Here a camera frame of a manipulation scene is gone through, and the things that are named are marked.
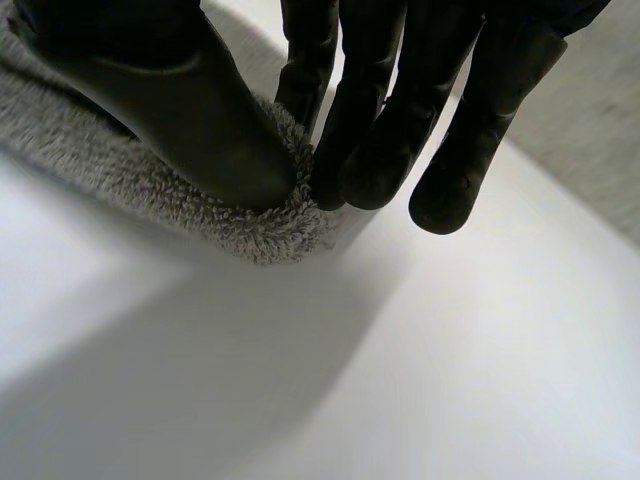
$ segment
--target hand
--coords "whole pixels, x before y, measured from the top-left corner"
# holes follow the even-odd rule
[[[343,77],[312,177],[320,208],[346,201],[373,210],[393,199],[477,39],[455,117],[409,206],[425,230],[461,228],[522,101],[565,51],[563,37],[608,2],[281,0],[289,62],[276,101],[308,132],[333,69],[338,19],[343,30]],[[398,80],[385,100],[403,28]]]

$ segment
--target gray towel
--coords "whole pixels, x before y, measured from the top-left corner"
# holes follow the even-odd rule
[[[266,45],[270,55],[256,55],[246,43],[234,45],[234,39],[247,41],[230,31],[237,30],[237,20],[213,5],[204,7],[230,40],[241,73],[260,70],[263,62],[269,74],[262,80],[272,84],[284,62],[277,50],[256,39],[258,32],[252,44]],[[10,10],[11,1],[0,0],[0,147],[100,200],[257,265],[295,263],[333,246],[344,212],[325,213],[311,202],[312,148],[281,107],[261,100],[295,157],[298,184],[291,198],[260,215],[221,208],[33,60],[8,31]],[[255,74],[253,80],[260,81]]]

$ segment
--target white surface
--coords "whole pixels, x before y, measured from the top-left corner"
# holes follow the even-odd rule
[[[392,205],[271,270],[2,155],[0,478],[640,478],[640,257],[509,145],[467,228],[419,231],[443,128]]]

